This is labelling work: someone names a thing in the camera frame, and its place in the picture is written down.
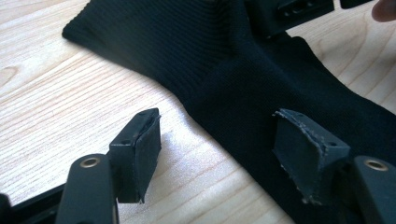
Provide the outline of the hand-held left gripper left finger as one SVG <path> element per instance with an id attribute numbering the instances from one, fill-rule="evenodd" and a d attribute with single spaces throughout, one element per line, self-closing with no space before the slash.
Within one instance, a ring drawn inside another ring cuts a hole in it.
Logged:
<path id="1" fill-rule="evenodd" d="M 161 151 L 158 108 L 137 113 L 109 144 L 119 203 L 143 203 Z"/>

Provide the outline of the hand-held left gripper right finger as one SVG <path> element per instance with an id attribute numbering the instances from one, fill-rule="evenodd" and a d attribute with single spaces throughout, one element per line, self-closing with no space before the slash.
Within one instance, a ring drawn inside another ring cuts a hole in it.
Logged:
<path id="1" fill-rule="evenodd" d="M 347 161 L 350 146 L 303 113 L 280 108 L 274 153 L 303 201 L 331 204 L 335 172 Z"/>

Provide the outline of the black sock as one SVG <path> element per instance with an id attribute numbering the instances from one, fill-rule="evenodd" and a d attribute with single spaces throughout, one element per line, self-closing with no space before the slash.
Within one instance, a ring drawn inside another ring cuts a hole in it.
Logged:
<path id="1" fill-rule="evenodd" d="M 91 0 L 63 35 L 172 92 L 296 224 L 336 224 L 336 211 L 305 204 L 276 159 L 278 109 L 396 166 L 396 115 L 344 86 L 300 37 L 254 35 L 243 0 Z"/>

